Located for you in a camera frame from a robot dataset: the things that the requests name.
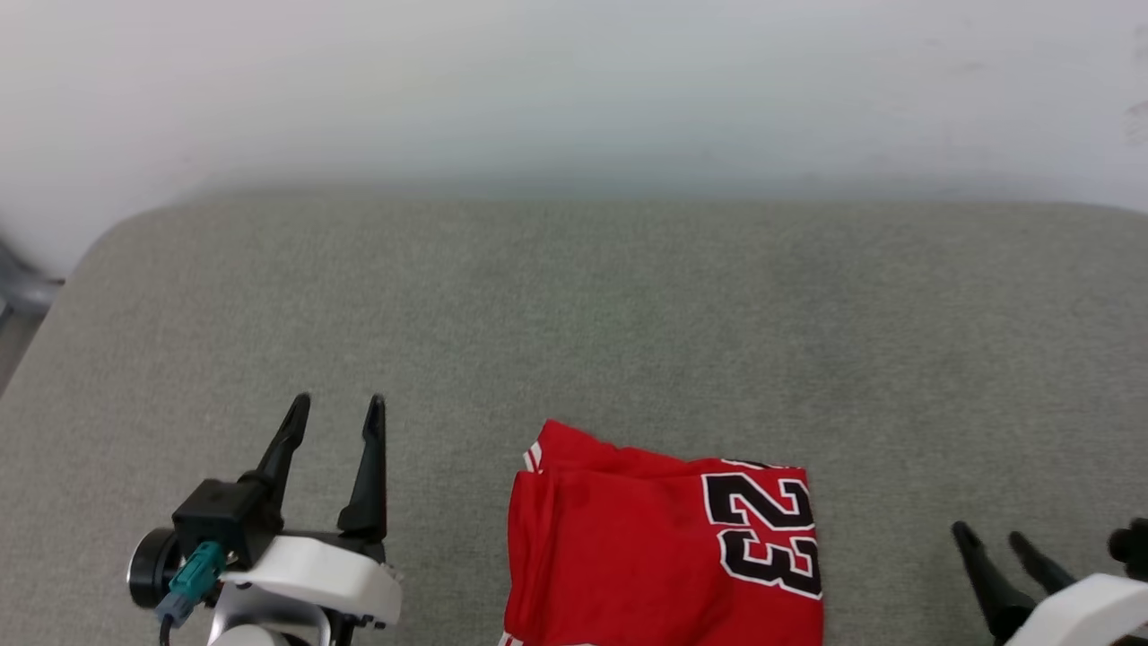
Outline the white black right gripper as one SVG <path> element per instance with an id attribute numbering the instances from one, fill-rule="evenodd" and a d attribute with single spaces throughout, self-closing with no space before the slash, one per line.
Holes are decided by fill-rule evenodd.
<path id="1" fill-rule="evenodd" d="M 1147 584 L 1114 575 L 1077 581 L 1021 531 L 1009 546 L 1022 568 L 1050 596 L 1039 604 L 993 565 L 983 540 L 964 522 L 951 526 L 988 633 L 1007 645 L 1114 645 L 1145 629 Z"/>

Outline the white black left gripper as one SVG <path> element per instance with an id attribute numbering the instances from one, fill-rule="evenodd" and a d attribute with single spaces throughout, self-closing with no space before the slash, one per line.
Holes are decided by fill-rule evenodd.
<path id="1" fill-rule="evenodd" d="M 270 511 L 282 511 L 292 456 L 305 437 L 310 406 L 311 394 L 290 402 L 258 466 L 239 478 L 262 487 Z M 370 398 L 360 464 L 338 528 L 342 536 L 360 540 L 383 540 L 387 535 L 381 394 Z M 356 545 L 315 532 L 276 537 L 253 567 L 242 569 L 219 540 L 202 540 L 186 554 L 173 530 L 156 528 L 127 562 L 127 594 L 157 617 L 171 617 L 176 626 L 207 606 L 214 629 L 382 629 L 398 623 L 403 604 L 398 573 L 383 561 L 381 544 Z"/>

